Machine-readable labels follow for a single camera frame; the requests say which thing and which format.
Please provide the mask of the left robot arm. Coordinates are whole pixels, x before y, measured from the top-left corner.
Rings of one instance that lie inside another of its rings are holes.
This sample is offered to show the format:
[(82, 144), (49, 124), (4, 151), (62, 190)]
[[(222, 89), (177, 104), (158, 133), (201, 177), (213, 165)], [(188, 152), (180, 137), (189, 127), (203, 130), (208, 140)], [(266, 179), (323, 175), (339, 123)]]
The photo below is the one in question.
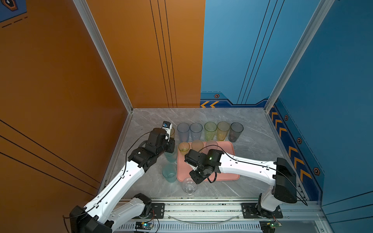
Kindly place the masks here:
[(151, 199), (135, 195), (128, 203), (117, 208), (130, 187), (154, 165), (160, 155), (172, 153), (175, 140), (171, 138), (173, 125), (164, 121), (161, 128), (148, 132), (149, 138), (131, 152), (125, 165), (114, 179), (84, 207), (76, 206), (68, 219), (69, 233), (112, 233), (135, 217), (147, 217)]

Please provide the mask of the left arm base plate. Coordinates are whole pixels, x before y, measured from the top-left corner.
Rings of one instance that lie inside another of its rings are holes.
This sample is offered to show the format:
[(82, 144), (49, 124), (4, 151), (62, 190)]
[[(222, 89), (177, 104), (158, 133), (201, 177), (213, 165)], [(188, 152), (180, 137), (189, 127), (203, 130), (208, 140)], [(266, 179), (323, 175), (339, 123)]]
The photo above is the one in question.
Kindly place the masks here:
[(133, 217), (133, 219), (163, 219), (165, 213), (165, 203), (152, 203), (149, 208), (145, 208), (140, 216)]

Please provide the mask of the peach short glass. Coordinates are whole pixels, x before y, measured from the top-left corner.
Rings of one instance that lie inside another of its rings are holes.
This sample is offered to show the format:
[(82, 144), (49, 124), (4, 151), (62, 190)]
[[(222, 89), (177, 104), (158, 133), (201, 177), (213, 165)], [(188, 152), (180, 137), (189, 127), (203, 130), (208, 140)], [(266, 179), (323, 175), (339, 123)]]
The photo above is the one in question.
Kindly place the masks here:
[(194, 140), (191, 144), (191, 149), (195, 151), (200, 151), (204, 147), (203, 141)]

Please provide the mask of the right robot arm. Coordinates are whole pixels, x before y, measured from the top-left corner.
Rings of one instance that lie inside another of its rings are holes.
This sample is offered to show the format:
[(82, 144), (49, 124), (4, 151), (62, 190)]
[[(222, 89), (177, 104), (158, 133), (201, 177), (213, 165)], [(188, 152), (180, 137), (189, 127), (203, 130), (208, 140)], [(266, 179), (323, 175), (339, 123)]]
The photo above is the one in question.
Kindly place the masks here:
[(189, 174), (196, 184), (219, 173), (237, 174), (268, 184), (267, 191), (261, 193), (257, 204), (248, 210), (259, 217), (273, 218), (279, 213), (280, 204), (297, 203), (296, 174), (284, 158), (257, 161), (237, 157), (224, 150), (210, 149), (207, 154), (190, 150), (184, 161), (193, 167)]

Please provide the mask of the clear round glass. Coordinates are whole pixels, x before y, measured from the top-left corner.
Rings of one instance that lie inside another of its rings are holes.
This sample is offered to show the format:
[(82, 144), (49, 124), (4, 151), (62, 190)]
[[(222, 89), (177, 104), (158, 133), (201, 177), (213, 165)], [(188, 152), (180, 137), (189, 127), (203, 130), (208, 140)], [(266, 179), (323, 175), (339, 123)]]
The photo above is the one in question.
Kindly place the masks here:
[(183, 180), (182, 188), (185, 193), (192, 195), (197, 191), (198, 185), (193, 181), (192, 178), (188, 177)]

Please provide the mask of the clear short glass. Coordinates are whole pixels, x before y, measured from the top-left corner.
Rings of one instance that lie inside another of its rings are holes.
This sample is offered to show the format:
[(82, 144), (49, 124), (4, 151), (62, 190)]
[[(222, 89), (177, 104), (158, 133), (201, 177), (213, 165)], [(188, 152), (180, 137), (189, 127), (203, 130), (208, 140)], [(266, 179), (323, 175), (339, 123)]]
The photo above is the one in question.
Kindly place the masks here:
[(218, 150), (218, 143), (214, 140), (210, 140), (206, 142), (206, 149), (207, 150)]

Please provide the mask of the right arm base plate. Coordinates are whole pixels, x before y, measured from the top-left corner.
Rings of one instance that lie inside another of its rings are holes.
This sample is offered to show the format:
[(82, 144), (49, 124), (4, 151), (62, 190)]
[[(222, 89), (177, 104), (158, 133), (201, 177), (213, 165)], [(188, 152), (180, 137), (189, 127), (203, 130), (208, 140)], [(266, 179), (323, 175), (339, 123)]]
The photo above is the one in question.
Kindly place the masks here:
[(277, 206), (273, 212), (264, 210), (259, 207), (258, 203), (242, 203), (241, 210), (245, 219), (249, 218), (268, 218), (268, 219), (281, 219), (283, 214), (280, 206)]

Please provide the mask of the green short glass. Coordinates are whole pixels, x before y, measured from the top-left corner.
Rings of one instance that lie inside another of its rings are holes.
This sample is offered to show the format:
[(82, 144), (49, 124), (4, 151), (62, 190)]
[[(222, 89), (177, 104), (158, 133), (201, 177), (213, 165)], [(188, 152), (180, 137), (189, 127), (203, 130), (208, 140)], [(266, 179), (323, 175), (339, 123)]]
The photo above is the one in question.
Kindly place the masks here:
[(190, 144), (187, 143), (187, 142), (181, 142), (178, 145), (178, 150), (179, 150), (181, 155), (186, 155), (190, 150)]

